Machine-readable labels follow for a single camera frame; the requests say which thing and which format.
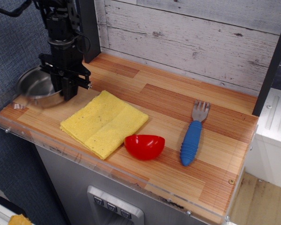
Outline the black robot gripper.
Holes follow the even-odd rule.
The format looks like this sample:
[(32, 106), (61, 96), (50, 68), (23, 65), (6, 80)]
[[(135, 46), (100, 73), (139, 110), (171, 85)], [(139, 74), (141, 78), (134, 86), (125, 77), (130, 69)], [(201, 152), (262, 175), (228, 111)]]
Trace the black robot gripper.
[(85, 89), (92, 87), (90, 71), (82, 65), (83, 53), (76, 38), (68, 40), (47, 39), (50, 54), (40, 54), (42, 67), (51, 73), (51, 82), (55, 92), (63, 91), (65, 101), (78, 93), (78, 86)]

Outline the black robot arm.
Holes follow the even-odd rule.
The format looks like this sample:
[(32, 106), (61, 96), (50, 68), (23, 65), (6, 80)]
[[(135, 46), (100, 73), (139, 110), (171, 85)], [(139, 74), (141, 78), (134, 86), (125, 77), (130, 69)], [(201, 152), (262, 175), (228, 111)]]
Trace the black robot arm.
[(71, 0), (36, 0), (48, 32), (50, 54), (40, 54), (41, 67), (50, 73), (55, 91), (61, 91), (65, 101), (77, 95), (78, 88), (91, 88), (82, 60), (87, 37), (79, 31), (80, 16)]

